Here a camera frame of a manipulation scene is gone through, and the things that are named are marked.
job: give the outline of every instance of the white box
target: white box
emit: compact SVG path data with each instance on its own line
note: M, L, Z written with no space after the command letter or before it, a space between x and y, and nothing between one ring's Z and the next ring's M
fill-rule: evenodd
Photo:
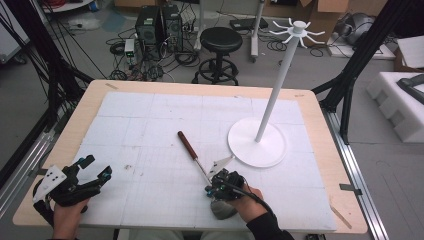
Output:
M420 73L381 72L367 87L371 98L389 120L403 142L424 143L424 105L396 82ZM417 87L424 91L424 85Z

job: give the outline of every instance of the metal rail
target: metal rail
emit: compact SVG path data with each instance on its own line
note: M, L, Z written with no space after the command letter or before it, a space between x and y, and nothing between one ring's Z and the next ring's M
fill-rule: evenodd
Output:
M64 103L64 109L68 109L66 103ZM60 108L57 112L58 119L65 116L65 112L62 108ZM26 155L22 158L22 161L17 166L17 168L13 171L10 177L7 179L6 183L0 190L0 219L4 216L7 209L10 207L10 204L15 200L19 191L22 189L26 181L30 178L30 175L33 171L38 171L38 168L41 167L39 164L48 153L48 150L51 145L54 145L55 140L55 126L49 128L50 131L44 128L44 131L40 133L38 138L34 141L32 146L29 148Z
M342 157L343 164L353 187L355 189L360 189L362 192L360 195L357 194L357 199L361 205L362 212L365 215L368 227L374 239L388 240L389 237L386 229L384 228L383 222L372 200L352 148L344 143L343 138L340 135L340 121L337 114L323 110L323 115L328 123L334 142L336 143L340 156Z

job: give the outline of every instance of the hand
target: hand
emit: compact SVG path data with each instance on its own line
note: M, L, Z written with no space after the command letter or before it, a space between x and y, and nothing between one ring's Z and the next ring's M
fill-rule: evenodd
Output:
M77 229L81 220L81 211L90 199L86 199L73 206L62 207L59 204L54 206L54 239L72 239L77 235Z
M243 190L245 190L246 192L252 192L260 199L264 199L261 190L259 189L248 187L246 184L244 184ZM228 201L227 203L237 209L240 214L240 217L246 223L267 212L267 210L260 203L256 202L253 198L249 196L243 196L240 199Z

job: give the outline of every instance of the white device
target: white device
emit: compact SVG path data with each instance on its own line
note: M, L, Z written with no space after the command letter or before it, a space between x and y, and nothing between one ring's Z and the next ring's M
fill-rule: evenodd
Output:
M66 175L56 165L50 166L47 170L46 176L38 186L37 192L32 201L34 203L42 200L48 193L50 193L60 183L65 181Z
M208 177L208 179L212 179L212 177L219 173L222 169L225 168L225 166L227 166L228 163L230 163L231 160L235 159L236 156L232 155L231 157L227 157L218 161L214 161L213 162L213 167L211 168L211 170L209 171L209 173L206 175Z
M137 64L137 57L135 54L135 40L134 39L126 39L125 40L125 57L127 59L127 63L130 66L134 66Z

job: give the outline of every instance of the computer tower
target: computer tower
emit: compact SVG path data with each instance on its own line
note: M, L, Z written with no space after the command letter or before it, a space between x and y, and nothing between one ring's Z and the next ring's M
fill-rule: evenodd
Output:
M135 23L135 30L143 54L143 60L160 60L164 46L162 15L159 6L142 6Z
M182 19L178 7L168 4L162 7L163 21L165 25L165 39L168 50L171 52L183 51Z

